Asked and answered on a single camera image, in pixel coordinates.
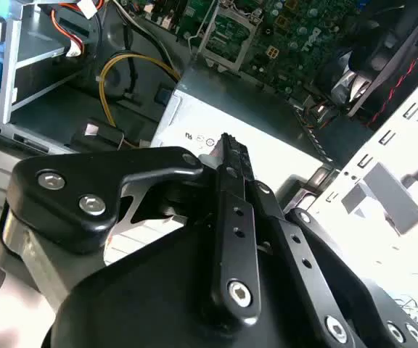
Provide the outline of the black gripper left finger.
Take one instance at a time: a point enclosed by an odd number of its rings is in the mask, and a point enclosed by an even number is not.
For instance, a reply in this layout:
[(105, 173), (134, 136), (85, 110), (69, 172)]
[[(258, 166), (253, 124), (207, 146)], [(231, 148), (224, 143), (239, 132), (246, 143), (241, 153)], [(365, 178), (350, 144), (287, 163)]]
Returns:
[(0, 221), (0, 262), (15, 263), (59, 311), (73, 289), (108, 267), (109, 237), (132, 222), (177, 214), (215, 220), (211, 290), (237, 322), (261, 313), (253, 180), (247, 147), (223, 134), (209, 159), (181, 147), (31, 157), (11, 175)]

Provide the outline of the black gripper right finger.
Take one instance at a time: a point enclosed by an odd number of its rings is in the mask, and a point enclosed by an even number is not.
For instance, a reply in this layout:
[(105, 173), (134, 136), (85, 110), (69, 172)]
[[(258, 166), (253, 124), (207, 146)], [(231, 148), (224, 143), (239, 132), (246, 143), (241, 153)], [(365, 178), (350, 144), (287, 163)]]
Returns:
[(311, 347), (418, 347), (418, 324), (349, 262), (305, 210), (284, 214), (264, 183), (248, 185), (261, 235), (298, 295)]

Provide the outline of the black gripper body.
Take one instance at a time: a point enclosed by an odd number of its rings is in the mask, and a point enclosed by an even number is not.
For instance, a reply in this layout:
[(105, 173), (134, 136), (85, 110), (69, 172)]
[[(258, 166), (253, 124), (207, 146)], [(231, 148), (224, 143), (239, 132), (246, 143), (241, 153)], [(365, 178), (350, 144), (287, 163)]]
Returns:
[(310, 319), (311, 307), (274, 239), (273, 220), (258, 221), (261, 313), (245, 326), (216, 306), (211, 290), (215, 220), (174, 231), (90, 275), (63, 302), (51, 347), (325, 347), (327, 331)]

